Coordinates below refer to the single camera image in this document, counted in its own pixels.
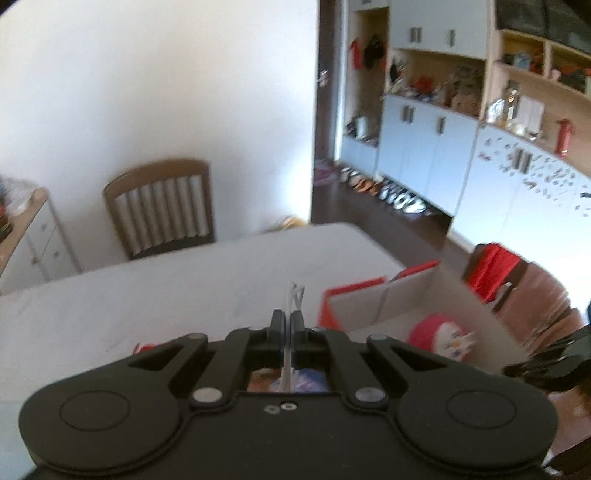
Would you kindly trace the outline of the large white wall cupboard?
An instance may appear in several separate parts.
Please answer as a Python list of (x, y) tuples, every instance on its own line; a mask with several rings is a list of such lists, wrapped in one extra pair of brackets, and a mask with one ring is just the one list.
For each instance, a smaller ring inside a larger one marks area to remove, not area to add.
[[(349, 1), (338, 157), (559, 277), (590, 264), (590, 5)], [(358, 140), (353, 119), (378, 135)], [(573, 135), (556, 155), (559, 120)]]

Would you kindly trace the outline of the pink round plush toy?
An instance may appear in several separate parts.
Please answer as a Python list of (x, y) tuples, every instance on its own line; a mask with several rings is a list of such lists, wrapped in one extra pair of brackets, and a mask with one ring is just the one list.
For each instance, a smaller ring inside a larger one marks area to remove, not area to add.
[(410, 332), (407, 343), (415, 348), (462, 362), (473, 350), (476, 337), (451, 317), (431, 314)]

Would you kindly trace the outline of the red patterned rug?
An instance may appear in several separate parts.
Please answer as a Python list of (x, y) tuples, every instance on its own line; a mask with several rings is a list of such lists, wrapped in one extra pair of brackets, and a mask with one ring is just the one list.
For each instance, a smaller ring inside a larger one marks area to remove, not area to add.
[(339, 172), (331, 165), (318, 165), (314, 169), (314, 187), (332, 184), (339, 180)]

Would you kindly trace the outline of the wooden slat chair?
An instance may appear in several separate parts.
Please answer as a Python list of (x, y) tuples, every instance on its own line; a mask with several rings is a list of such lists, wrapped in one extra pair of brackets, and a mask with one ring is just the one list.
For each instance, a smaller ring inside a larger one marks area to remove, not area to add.
[(130, 261), (215, 242), (211, 167), (204, 160), (135, 167), (103, 188), (103, 200)]

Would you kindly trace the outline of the red thermos bottle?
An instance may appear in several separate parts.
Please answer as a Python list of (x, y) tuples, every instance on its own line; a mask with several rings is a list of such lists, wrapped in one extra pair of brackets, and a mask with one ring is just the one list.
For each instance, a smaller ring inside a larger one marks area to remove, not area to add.
[(573, 124), (570, 119), (562, 119), (557, 122), (560, 126), (555, 153), (561, 158), (568, 155), (571, 137), (573, 135)]

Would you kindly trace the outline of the white drawer cabinet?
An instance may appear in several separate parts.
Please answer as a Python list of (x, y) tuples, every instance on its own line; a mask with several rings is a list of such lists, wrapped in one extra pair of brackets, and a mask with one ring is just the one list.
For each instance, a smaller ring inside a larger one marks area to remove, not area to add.
[(12, 231), (1, 242), (2, 295), (82, 273), (47, 189), (35, 189), (24, 212), (10, 222)]

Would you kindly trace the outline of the brown door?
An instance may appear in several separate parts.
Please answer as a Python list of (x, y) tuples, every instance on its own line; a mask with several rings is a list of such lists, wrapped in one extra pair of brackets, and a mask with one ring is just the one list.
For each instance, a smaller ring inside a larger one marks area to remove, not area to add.
[(315, 162), (335, 158), (339, 120), (342, 33), (346, 1), (318, 2), (317, 94), (315, 95)]

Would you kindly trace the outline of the red cloth on chair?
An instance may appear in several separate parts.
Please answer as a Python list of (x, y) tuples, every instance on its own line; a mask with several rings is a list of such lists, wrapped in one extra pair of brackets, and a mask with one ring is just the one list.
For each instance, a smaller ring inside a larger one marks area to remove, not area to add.
[(484, 303), (490, 303), (520, 262), (520, 256), (499, 243), (479, 244), (472, 253), (464, 280)]

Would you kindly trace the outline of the red and white cardboard box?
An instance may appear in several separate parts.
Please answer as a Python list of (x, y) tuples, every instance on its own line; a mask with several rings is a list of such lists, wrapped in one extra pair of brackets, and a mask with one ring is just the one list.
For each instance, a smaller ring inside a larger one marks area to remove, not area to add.
[(353, 341), (385, 335), (407, 343), (412, 329), (431, 314), (451, 317), (473, 332), (476, 344), (464, 362), (499, 373), (524, 362), (527, 352), (466, 286), (438, 263), (414, 267), (325, 291), (318, 325), (341, 330)]

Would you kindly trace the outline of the pink fringed scarf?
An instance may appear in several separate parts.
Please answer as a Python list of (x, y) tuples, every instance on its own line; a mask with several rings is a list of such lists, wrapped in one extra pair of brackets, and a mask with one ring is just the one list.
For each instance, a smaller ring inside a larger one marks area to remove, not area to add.
[(570, 307), (562, 283), (538, 264), (529, 263), (497, 316), (515, 341), (532, 352), (536, 340)]

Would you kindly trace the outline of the blue card box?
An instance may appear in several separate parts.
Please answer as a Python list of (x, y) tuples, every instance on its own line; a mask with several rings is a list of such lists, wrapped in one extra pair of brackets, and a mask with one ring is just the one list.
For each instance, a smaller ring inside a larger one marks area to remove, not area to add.
[(329, 385), (325, 373), (315, 369), (295, 370), (291, 376), (294, 393), (322, 394), (329, 392)]

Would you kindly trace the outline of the pink fleece garment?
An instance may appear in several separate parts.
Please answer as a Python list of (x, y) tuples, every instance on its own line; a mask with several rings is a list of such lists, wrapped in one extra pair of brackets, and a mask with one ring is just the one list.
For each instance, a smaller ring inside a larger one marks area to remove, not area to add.
[(280, 391), (280, 369), (263, 368), (254, 370), (249, 376), (249, 393), (276, 393)]

